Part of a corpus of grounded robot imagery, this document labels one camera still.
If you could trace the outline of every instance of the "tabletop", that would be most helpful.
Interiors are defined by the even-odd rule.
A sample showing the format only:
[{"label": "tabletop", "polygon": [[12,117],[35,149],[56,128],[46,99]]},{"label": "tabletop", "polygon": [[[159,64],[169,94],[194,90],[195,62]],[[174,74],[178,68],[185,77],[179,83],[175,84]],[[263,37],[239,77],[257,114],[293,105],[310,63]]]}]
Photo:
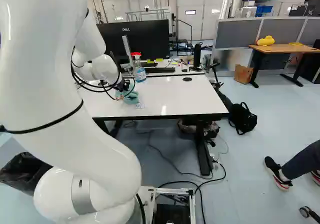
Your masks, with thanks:
[{"label": "tabletop", "polygon": [[320,49],[307,45],[273,44],[268,46],[249,45],[250,48],[262,53],[320,53]]},{"label": "tabletop", "polygon": [[[172,77],[172,76],[188,76],[188,75],[204,75],[205,74],[203,70],[201,71],[189,70],[189,67],[187,65],[177,63],[171,58],[164,59],[163,61],[159,61],[156,67],[157,68],[167,68],[167,67],[175,68],[175,72],[149,73],[146,76],[147,77],[168,77],[168,76]],[[128,73],[123,73],[122,76],[126,78],[126,77],[129,77],[130,75]]]},{"label": "tabletop", "polygon": [[[223,117],[229,112],[205,75],[162,76],[137,83],[141,107],[112,100],[106,93],[78,89],[93,118],[105,120],[175,119],[181,116]],[[115,90],[109,94],[115,96]]]}]

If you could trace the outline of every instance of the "office cubicle partition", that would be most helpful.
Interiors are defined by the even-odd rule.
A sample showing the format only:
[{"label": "office cubicle partition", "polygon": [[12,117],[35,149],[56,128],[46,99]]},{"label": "office cubicle partition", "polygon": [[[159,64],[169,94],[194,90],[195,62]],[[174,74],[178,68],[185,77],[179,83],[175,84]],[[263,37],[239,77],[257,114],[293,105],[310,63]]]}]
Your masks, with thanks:
[{"label": "office cubicle partition", "polygon": [[[276,44],[301,42],[309,46],[320,39],[320,17],[230,18],[218,20],[215,28],[212,56],[227,56],[222,58],[221,69],[228,71],[234,71],[236,64],[250,65],[252,50],[248,45],[265,36],[272,36]],[[263,68],[275,70],[277,67],[283,68],[274,63]]]}]

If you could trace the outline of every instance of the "green object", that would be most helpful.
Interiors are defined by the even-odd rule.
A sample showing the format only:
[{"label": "green object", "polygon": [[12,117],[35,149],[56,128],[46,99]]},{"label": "green object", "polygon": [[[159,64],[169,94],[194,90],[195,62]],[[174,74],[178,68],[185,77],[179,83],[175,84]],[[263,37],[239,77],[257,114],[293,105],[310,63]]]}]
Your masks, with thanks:
[{"label": "green object", "polygon": [[[120,91],[116,91],[115,92],[115,97],[119,98],[121,96],[126,96],[128,93],[130,93],[130,91],[134,88],[134,85],[132,83],[130,83],[129,86],[129,90],[124,90],[123,92]],[[129,95],[127,95],[124,99],[123,99],[124,103],[128,104],[128,105],[132,105],[132,104],[137,104],[139,103],[139,93],[137,91],[132,91]]]}]

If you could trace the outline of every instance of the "person's leg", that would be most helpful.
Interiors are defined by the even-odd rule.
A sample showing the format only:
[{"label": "person's leg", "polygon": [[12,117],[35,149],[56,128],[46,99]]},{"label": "person's leg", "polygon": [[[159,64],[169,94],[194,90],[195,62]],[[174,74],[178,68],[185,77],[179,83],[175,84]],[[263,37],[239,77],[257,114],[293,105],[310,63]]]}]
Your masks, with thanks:
[{"label": "person's leg", "polygon": [[287,191],[291,180],[311,172],[313,180],[320,185],[320,140],[310,144],[282,167],[270,156],[264,158],[264,164],[272,174],[277,187]]},{"label": "person's leg", "polygon": [[316,170],[320,170],[320,140],[308,145],[281,167],[283,175],[290,180]]}]

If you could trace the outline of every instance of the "window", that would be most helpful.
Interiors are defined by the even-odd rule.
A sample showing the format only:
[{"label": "window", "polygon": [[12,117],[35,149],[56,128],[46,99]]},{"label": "window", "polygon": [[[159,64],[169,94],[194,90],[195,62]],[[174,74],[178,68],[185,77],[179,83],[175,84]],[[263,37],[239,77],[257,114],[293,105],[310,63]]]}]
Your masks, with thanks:
[{"label": "window", "polygon": [[123,20],[123,19],[124,19],[123,16],[115,16],[115,17],[114,17],[114,20],[115,20],[115,21],[120,21],[120,20]]},{"label": "window", "polygon": [[217,9],[212,9],[212,10],[211,10],[211,14],[215,14],[215,13],[220,13],[220,11],[217,10]]},{"label": "window", "polygon": [[186,10],[184,13],[186,15],[195,15],[196,14],[196,10]]}]

